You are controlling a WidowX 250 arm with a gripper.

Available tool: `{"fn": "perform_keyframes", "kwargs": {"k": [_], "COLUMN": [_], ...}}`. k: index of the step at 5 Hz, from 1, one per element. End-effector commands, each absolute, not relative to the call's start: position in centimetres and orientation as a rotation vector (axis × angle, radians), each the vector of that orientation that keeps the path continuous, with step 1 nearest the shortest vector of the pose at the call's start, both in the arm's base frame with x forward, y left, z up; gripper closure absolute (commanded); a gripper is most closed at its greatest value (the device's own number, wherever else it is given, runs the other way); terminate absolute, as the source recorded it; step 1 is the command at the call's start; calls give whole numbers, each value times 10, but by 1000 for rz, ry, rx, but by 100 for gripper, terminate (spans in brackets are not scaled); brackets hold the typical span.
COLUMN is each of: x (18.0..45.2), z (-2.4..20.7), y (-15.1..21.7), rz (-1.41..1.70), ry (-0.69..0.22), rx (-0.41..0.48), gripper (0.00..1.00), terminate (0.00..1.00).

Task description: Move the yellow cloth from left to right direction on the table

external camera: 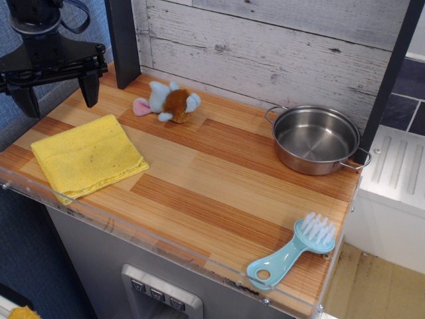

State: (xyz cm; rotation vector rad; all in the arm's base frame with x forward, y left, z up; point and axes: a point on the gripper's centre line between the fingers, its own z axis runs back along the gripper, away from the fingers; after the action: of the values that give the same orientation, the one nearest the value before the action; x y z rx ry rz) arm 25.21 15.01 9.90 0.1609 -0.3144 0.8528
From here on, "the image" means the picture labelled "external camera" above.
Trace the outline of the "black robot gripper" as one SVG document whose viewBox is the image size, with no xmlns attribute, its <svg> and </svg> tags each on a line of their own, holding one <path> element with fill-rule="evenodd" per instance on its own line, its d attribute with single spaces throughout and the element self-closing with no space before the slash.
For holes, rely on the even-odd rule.
<svg viewBox="0 0 425 319">
<path fill-rule="evenodd" d="M 101 43 L 75 41 L 62 35 L 25 40 L 1 57 L 1 92 L 10 94 L 29 118 L 41 113 L 33 86 L 78 78 L 88 108 L 98 102 L 99 77 L 108 71 Z"/>
</svg>

